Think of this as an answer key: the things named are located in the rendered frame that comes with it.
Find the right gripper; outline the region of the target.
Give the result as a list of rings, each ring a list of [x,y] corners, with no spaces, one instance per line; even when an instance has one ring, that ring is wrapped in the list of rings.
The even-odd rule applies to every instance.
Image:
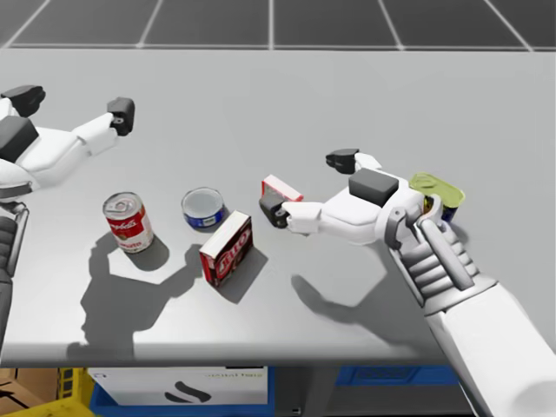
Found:
[[[320,231],[363,246],[384,239],[392,211],[409,212],[418,205],[418,192],[407,180],[381,171],[381,164],[359,149],[337,149],[326,155],[326,164],[351,175],[348,186],[323,205],[289,201],[273,193],[263,195],[260,208],[275,228],[298,235]]]

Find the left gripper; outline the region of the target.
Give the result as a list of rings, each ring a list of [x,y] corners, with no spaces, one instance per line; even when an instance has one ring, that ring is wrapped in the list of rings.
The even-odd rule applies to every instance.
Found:
[[[54,187],[134,128],[136,106],[127,97],[110,101],[103,115],[71,131],[39,128],[27,117],[39,110],[45,97],[38,85],[0,93],[17,114],[0,116],[0,189]]]

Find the small red carton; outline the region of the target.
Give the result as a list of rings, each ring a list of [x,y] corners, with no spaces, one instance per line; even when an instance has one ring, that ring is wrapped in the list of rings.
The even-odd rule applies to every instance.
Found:
[[[261,182],[261,197],[277,196],[287,202],[301,202],[304,195],[275,175],[266,176]]]

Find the blue box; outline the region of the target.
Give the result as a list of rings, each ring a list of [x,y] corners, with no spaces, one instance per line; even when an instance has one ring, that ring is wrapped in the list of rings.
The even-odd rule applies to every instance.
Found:
[[[342,367],[336,386],[455,386],[459,380],[448,366]]]
[[[275,417],[275,370],[268,370],[267,403],[261,405],[120,406],[95,384],[89,409],[96,417]]]

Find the white box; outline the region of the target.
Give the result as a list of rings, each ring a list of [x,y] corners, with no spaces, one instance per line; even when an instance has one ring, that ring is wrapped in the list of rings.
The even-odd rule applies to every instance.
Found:
[[[267,367],[91,367],[88,373],[121,406],[268,402]]]

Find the brown box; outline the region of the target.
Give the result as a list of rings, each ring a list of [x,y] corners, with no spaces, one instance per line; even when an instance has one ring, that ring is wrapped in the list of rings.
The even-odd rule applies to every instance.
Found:
[[[0,415],[57,399],[57,368],[0,368]]]

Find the red and white carton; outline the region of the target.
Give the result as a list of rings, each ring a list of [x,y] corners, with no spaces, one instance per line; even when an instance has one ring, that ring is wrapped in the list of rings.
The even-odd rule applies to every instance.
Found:
[[[252,247],[251,216],[235,210],[199,250],[206,281],[219,288]]]

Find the blue flat can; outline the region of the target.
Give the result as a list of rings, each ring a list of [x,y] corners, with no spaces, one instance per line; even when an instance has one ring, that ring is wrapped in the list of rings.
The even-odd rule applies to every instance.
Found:
[[[182,213],[186,223],[192,228],[209,228],[224,218],[222,195],[209,187],[192,189],[182,198]]]

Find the green and blue rectangular can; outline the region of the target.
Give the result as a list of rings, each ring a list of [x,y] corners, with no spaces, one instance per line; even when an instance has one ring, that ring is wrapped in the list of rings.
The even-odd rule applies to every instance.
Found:
[[[460,205],[465,201],[465,194],[454,185],[426,172],[416,173],[409,181],[411,189],[421,192],[425,198],[424,213],[429,212],[433,205],[433,195],[442,201],[442,216],[444,222],[451,222]]]

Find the red and white can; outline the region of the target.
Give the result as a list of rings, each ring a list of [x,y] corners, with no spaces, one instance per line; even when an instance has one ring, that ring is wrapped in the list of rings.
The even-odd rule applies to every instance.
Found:
[[[103,214],[124,252],[136,254],[153,243],[155,234],[139,195],[133,192],[111,195],[103,204]]]

